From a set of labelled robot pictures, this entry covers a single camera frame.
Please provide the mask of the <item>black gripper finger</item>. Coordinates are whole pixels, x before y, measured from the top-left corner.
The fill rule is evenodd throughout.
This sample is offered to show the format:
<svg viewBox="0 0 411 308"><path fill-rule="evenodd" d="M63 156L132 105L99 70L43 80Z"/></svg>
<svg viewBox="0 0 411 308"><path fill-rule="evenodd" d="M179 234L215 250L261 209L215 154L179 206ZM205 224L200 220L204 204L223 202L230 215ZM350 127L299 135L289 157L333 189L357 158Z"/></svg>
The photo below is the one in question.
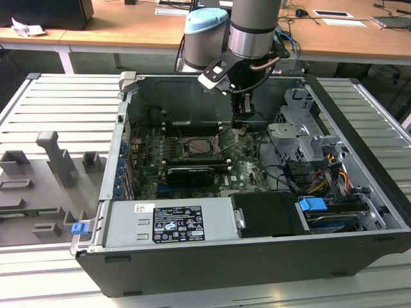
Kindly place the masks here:
<svg viewBox="0 0 411 308"><path fill-rule="evenodd" d="M255 113L254 105L252 104L253 94L232 94L231 106L232 106L232 127L239 129L243 126L244 122L252 117Z"/></svg>

